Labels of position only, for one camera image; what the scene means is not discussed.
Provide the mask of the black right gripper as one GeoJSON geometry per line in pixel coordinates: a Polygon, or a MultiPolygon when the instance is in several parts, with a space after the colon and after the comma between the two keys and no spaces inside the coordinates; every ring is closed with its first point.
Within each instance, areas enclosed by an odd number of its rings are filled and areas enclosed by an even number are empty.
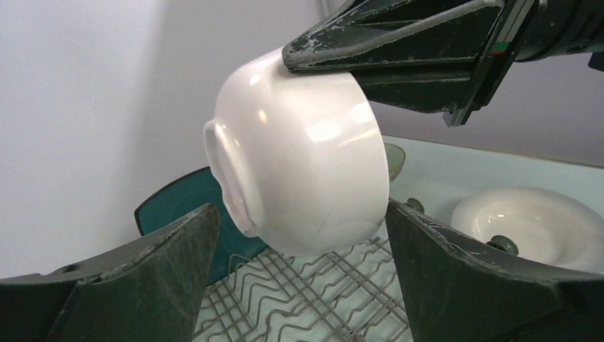
{"type": "Polygon", "coordinates": [[[529,1],[516,35],[501,57],[501,71],[513,62],[603,51],[602,1],[529,1]]]}

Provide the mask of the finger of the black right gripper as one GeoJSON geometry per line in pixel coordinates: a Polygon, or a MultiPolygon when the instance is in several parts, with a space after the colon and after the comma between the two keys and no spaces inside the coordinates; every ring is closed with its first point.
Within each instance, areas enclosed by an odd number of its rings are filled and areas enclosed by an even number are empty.
{"type": "Polygon", "coordinates": [[[500,84],[491,68],[505,1],[345,1],[286,44],[293,73],[351,73],[374,102],[468,114],[500,84]]]}

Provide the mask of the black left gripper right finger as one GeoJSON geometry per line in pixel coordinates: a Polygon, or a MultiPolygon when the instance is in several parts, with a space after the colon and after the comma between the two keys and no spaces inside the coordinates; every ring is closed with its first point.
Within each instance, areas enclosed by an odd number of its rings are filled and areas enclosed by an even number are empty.
{"type": "Polygon", "coordinates": [[[414,341],[601,341],[603,276],[523,259],[396,200],[387,234],[414,341]]]}

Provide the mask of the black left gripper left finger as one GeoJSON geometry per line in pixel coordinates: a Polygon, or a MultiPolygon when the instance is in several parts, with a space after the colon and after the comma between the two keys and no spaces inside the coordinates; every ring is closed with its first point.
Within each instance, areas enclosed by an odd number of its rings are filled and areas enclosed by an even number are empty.
{"type": "Polygon", "coordinates": [[[3,341],[192,341],[207,270],[175,224],[50,274],[1,280],[3,341]]]}

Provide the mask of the teal square plate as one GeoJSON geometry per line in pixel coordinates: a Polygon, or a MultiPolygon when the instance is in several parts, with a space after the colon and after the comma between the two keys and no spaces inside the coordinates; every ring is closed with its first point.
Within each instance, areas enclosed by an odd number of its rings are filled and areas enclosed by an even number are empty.
{"type": "Polygon", "coordinates": [[[222,189],[209,167],[190,172],[160,188],[134,211],[142,236],[175,224],[193,225],[203,254],[214,247],[213,258],[200,260],[207,270],[206,285],[225,279],[237,264],[246,263],[267,248],[258,237],[246,237],[236,227],[223,202],[222,189]]]}

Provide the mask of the small white bowl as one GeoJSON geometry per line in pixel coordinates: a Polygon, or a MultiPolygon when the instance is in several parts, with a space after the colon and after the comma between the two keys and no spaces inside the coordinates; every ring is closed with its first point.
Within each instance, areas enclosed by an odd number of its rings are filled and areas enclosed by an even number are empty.
{"type": "Polygon", "coordinates": [[[203,138],[236,228],[282,254],[351,247],[385,218],[382,133],[349,72],[294,74],[266,53],[224,82],[203,138]]]}

